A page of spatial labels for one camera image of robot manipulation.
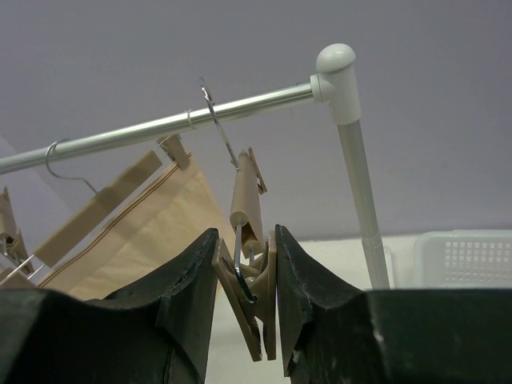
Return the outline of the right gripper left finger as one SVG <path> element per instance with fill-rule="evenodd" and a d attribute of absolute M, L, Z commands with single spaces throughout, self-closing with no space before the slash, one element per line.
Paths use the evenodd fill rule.
<path fill-rule="evenodd" d="M 218 232 L 103 299 L 48 289 L 1 292 L 4 383 L 202 383 Z"/>

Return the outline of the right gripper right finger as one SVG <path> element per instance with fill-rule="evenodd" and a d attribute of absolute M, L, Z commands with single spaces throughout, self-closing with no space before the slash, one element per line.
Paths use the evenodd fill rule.
<path fill-rule="evenodd" d="M 275 228 L 284 375 L 293 383 L 508 383 L 508 289 L 360 290 Z"/>

